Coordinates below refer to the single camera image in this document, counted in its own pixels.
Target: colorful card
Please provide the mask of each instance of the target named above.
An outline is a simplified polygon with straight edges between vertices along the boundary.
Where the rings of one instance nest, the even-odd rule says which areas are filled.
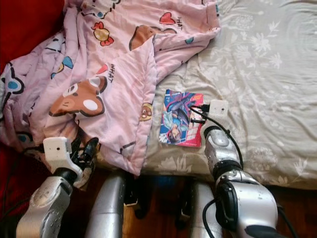
[[[167,89],[164,98],[159,141],[162,143],[200,147],[201,123],[191,119],[202,120],[201,116],[190,110],[191,106],[202,105],[201,93],[182,93]]]

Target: wooden floor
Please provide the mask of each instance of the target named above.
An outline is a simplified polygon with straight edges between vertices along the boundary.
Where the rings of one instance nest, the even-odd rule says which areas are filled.
[[[96,171],[90,181],[88,192],[74,191],[70,206],[66,211],[60,231],[63,237],[83,237],[90,210],[103,184],[106,175]],[[179,179],[175,188],[162,187],[155,180],[153,197],[147,216],[138,220],[131,208],[124,209],[124,238],[186,238],[188,228],[178,231],[174,226],[174,212],[177,205],[177,194],[184,182]],[[285,208],[285,213],[300,238],[317,237],[317,192],[279,187],[270,188],[275,199]],[[291,237],[285,223],[279,218],[277,230]]]

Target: mattress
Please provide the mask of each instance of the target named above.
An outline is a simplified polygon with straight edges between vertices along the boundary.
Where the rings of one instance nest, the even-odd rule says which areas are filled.
[[[229,102],[224,126],[264,184],[317,189],[317,1],[223,0],[221,33],[156,88],[142,173],[210,179],[200,149],[159,143],[166,89]]]

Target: brown bear face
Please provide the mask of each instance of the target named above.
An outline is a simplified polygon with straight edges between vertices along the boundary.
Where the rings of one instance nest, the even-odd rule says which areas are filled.
[[[52,105],[49,115],[58,117],[67,113],[81,113],[94,117],[105,112],[102,99],[98,96],[107,87],[107,79],[97,76],[70,86]]]
[[[145,26],[145,25],[137,26],[130,40],[129,49],[132,51],[138,48],[139,46],[143,45],[143,43],[146,42],[151,36],[155,34],[165,34],[165,33],[176,34],[176,31],[171,28],[167,28],[162,31],[155,26],[152,26],[152,27]]]
[[[144,103],[142,105],[140,121],[150,120],[152,117],[152,105],[150,103]]]

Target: floral pattern bedsheet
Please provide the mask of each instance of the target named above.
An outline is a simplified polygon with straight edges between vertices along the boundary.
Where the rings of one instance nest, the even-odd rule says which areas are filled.
[[[227,100],[225,126],[265,184],[317,189],[317,1],[222,0],[221,33],[157,86],[144,174],[210,179],[201,149],[159,143],[166,89]]]

